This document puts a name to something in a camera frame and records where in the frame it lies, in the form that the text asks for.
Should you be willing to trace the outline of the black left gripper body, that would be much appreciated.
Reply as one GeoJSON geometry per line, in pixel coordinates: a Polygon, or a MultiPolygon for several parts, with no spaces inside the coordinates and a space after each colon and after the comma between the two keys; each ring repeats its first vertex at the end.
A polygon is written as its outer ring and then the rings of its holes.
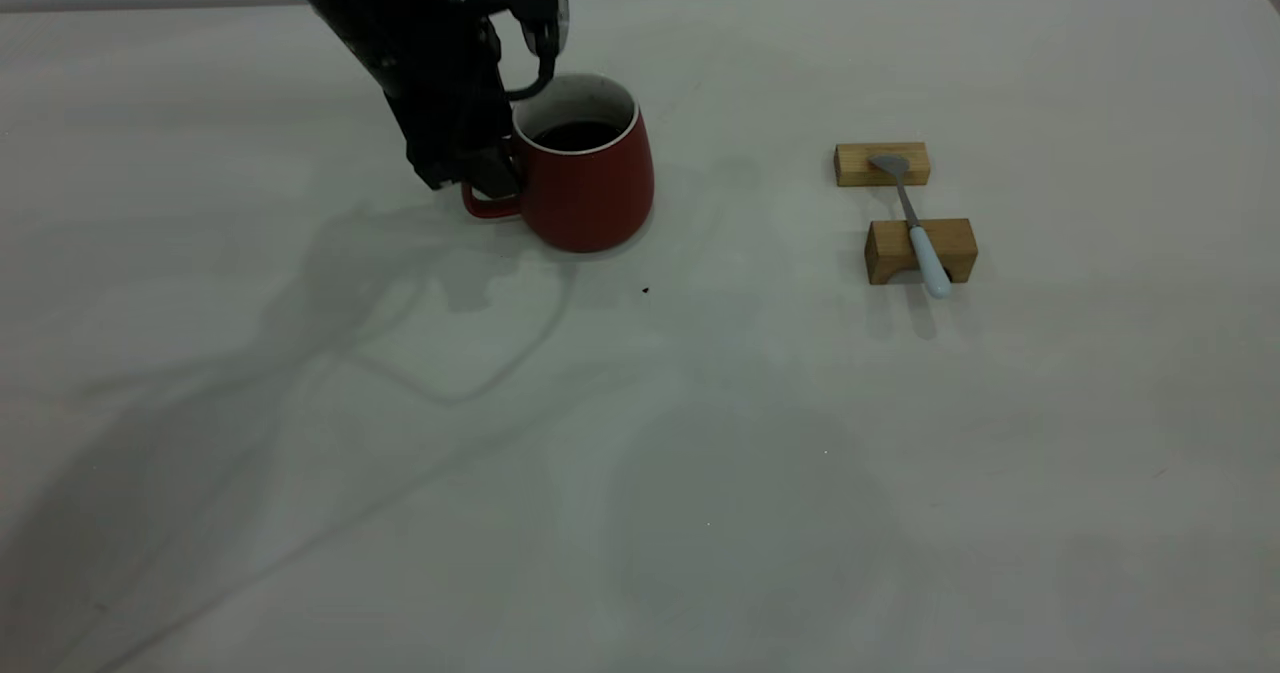
{"type": "Polygon", "coordinates": [[[506,145],[512,109],[488,12],[379,12],[387,102],[412,162],[460,162],[506,145]]]}

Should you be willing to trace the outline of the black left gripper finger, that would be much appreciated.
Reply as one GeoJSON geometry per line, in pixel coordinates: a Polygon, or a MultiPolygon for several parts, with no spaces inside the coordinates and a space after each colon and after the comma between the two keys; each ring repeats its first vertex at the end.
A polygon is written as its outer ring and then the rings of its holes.
{"type": "Polygon", "coordinates": [[[489,200],[521,194],[524,178],[509,143],[462,150],[462,180],[489,200]]]}
{"type": "Polygon", "coordinates": [[[460,168],[457,159],[451,154],[407,152],[407,159],[416,175],[430,189],[444,189],[444,187],[461,184],[463,180],[463,170],[460,168]]]}

